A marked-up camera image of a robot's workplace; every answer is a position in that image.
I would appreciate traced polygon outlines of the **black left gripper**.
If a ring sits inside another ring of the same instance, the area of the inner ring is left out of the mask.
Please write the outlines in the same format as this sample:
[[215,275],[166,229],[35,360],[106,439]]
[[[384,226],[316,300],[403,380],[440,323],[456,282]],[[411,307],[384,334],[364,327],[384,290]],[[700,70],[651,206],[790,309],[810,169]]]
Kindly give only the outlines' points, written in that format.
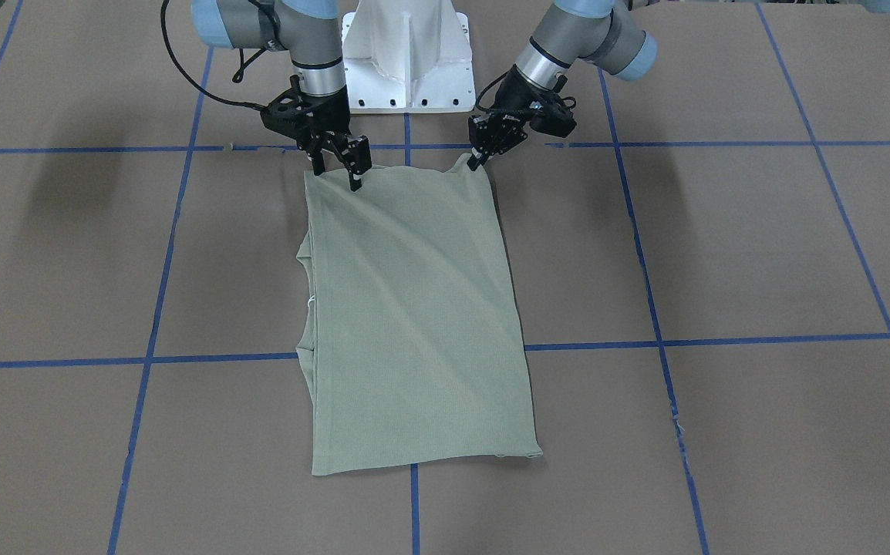
[[567,81],[565,74],[558,72],[553,87],[537,86],[513,66],[488,84],[484,93],[498,88],[494,101],[484,108],[484,115],[467,119],[472,146],[467,168],[477,171],[488,159],[515,148],[526,140],[526,126],[537,133],[561,138],[575,130],[575,98],[559,95]]

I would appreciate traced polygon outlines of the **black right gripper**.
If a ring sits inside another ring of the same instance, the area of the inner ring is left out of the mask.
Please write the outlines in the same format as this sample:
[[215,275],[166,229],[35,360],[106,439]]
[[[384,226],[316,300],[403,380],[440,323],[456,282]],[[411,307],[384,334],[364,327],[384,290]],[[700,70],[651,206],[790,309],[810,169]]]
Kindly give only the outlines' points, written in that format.
[[350,120],[346,86],[332,94],[316,96],[304,92],[300,85],[292,85],[261,110],[265,129],[286,136],[305,149],[315,176],[321,176],[326,165],[324,144],[312,141],[330,133],[329,151],[349,174],[351,192],[357,192],[362,186],[362,176],[373,164],[369,138],[353,136]]

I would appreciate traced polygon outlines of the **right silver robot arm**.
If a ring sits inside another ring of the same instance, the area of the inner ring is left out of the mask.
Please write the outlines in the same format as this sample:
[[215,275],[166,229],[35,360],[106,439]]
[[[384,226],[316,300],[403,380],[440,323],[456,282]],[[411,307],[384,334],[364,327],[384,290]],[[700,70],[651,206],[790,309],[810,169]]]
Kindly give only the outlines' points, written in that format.
[[350,129],[349,86],[342,55],[342,29],[332,1],[194,1],[194,29],[205,45],[255,56],[287,52],[294,72],[286,91],[269,104],[234,101],[258,112],[265,129],[294,140],[312,172],[325,172],[331,153],[357,192],[372,166],[367,137]]

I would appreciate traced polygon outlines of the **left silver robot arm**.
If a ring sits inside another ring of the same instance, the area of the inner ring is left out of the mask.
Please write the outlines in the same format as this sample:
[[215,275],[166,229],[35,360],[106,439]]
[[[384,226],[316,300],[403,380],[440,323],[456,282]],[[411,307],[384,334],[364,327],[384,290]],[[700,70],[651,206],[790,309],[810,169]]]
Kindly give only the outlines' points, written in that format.
[[474,106],[467,120],[472,152],[463,158],[476,171],[527,138],[524,126],[565,138],[576,127],[575,99],[559,96],[566,71],[581,59],[622,81],[643,77],[658,53],[656,39],[641,29],[625,1],[555,1],[528,45],[506,73],[490,106]]

